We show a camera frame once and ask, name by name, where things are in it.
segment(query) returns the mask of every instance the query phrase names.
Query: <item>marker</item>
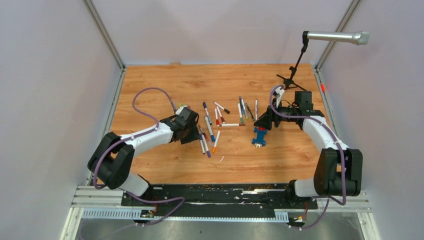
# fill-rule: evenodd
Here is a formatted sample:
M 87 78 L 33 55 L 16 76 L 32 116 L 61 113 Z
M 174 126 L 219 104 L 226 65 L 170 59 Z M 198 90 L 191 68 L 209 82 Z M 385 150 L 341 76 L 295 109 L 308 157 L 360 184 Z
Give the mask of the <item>marker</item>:
M 244 112 L 244 116 L 246 117 L 246 119 L 249 118 L 248 116 L 248 111 L 246 110 L 246 106 L 245 106 L 245 101 L 243 101 L 243 98 L 241 99 L 241 112 Z
M 204 110 L 206 111 L 206 116 L 209 119 L 209 124 L 212 126 L 212 119 L 211 119 L 211 116 L 209 116 L 208 108 L 206 107 L 206 102 L 203 102 L 203 107 L 204 107 Z
M 242 104 L 242 96 L 238 96 L 238 101 L 240 102 L 240 109 L 241 109 L 241 117 L 243 117 L 243 115 L 245 115 L 245 110 L 243 109 L 243 104 Z
M 225 123 L 225 124 L 220 124 L 220 127 L 242 127 L 242 126 L 246 126 L 246 124 L 244 123 Z
M 245 121 L 243 121 L 243 114 L 242 114 L 242 108 L 240 107 L 240 102 L 237 103 L 237 107 L 238 107 L 238 114 L 240 114 L 240 121 L 242 124 L 244 124 Z
M 221 117 L 221 122 L 222 122 L 223 124 L 225 124 L 225 120 L 224 120 L 224 118 L 223 118 L 223 115 L 221 114 L 221 110 L 220 110 L 220 108 L 219 108 L 219 107 L 216 107 L 216 109 L 218 110 L 219 116 Z
M 209 130 L 210 139 L 212 140 L 212 142 L 215 142 L 214 132 L 211 128 L 212 123 L 209 122 L 208 116 L 204 116 L 204 120 L 206 121 L 207 130 Z
M 212 153 L 215 153 L 215 150 L 217 149 L 218 146 L 218 140 L 220 139 L 220 135 L 221 135 L 221 131 L 218 131 L 218 134 L 216 135 L 216 141 L 215 141 L 215 145 L 213 145 L 212 148 Z
M 216 119 L 216 126 L 218 127 L 218 125 L 220 124 L 220 121 L 218 120 L 218 110 L 217 110 L 217 108 L 215 108 L 215 119 Z
M 205 152 L 205 147 L 203 146 L 202 134 L 199 134 L 199 138 L 200 138 L 201 152 L 205 154 L 206 152 Z
M 228 109 L 225 109 L 223 106 L 219 105 L 216 101 L 213 102 L 216 106 L 220 107 L 226 114 L 230 114 L 230 111 Z
M 252 121 L 254 122 L 254 121 L 255 121 L 255 118 L 253 117 L 253 113 L 252 113 L 251 108 L 249 107 L 249 105 L 248 105 L 248 103 L 247 103 L 247 102 L 246 102 L 246 108 L 247 108 L 247 110 L 249 111 L 250 116 L 252 117 Z
M 258 100 L 254 101 L 254 119 L 258 120 Z
M 204 135 L 204 138 L 207 140 L 210 146 L 213 146 L 212 142 L 209 140 L 208 136 L 206 135 L 205 131 L 203 131 L 203 128 L 199 125 L 199 129 L 202 135 Z
M 204 142 L 204 150 L 206 151 L 207 157 L 210 158 L 211 157 L 211 152 L 209 152 L 209 148 L 208 145 L 206 144 L 206 139 L 205 139 L 205 135 L 201 135 L 201 139 L 203 139 Z

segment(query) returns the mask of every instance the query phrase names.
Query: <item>wooden table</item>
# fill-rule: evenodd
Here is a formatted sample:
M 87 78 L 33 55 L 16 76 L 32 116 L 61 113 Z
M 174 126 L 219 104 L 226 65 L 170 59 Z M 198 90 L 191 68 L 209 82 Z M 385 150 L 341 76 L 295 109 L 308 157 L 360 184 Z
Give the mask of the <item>wooden table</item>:
M 246 126 L 215 126 L 214 101 L 231 111 L 222 114 L 227 123 L 239 123 L 239 96 L 254 109 L 258 99 L 258 115 L 269 105 L 273 86 L 281 84 L 276 74 L 290 76 L 290 64 L 207 64 L 129 66 L 123 80 L 111 131 L 118 135 L 148 128 L 154 121 L 132 108 L 134 95 L 147 87 L 167 91 L 178 107 L 189 105 L 199 113 L 199 123 L 207 132 L 202 102 L 211 115 L 212 130 L 221 136 L 211 158 L 202 154 L 200 142 L 181 145 L 173 142 L 157 146 L 136 157 L 131 172 L 140 174 L 153 184 L 158 183 L 285 183 L 310 178 L 320 153 L 311 139 L 293 122 L 282 122 L 266 136 L 266 146 L 255 148 L 252 139 L 253 121 Z M 294 78 L 300 86 L 312 91 L 314 109 L 325 108 L 310 64 L 300 64 Z M 295 90 L 285 92 L 283 99 L 294 101 Z M 136 100 L 142 111 L 163 119 L 173 115 L 166 96 L 157 90 L 146 91 Z

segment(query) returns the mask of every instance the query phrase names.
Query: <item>white wall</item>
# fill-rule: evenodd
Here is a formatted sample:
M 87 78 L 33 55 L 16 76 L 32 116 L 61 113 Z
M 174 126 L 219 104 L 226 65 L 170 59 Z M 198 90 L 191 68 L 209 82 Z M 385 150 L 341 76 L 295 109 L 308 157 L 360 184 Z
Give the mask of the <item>white wall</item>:
M 351 0 L 94 0 L 127 65 L 293 63 L 302 32 L 334 31 Z M 316 64 L 327 43 L 310 42 Z
M 83 1 L 0 5 L 0 239 L 57 240 L 120 71 Z
M 364 156 L 363 188 L 384 240 L 423 239 L 424 1 L 364 0 L 322 74 L 340 138 Z

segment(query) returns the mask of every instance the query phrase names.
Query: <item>microphone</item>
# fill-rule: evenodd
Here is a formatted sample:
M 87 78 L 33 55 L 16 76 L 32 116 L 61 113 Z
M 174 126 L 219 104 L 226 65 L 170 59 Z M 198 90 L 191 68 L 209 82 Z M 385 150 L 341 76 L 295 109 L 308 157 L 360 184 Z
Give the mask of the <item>microphone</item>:
M 308 31 L 307 39 L 345 42 L 356 45 L 366 45 L 370 39 L 370 34 L 366 31 L 359 32 L 326 32 L 326 31 Z

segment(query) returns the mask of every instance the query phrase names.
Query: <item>blue toy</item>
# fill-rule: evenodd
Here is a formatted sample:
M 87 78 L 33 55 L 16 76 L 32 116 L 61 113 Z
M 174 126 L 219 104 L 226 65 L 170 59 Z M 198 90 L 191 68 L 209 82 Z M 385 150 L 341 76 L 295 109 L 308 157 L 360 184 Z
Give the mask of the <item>blue toy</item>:
M 264 140 L 265 134 L 267 134 L 267 130 L 263 127 L 254 127 L 253 132 L 256 133 L 256 138 L 252 139 L 252 144 L 254 144 L 257 148 L 265 147 L 267 142 Z

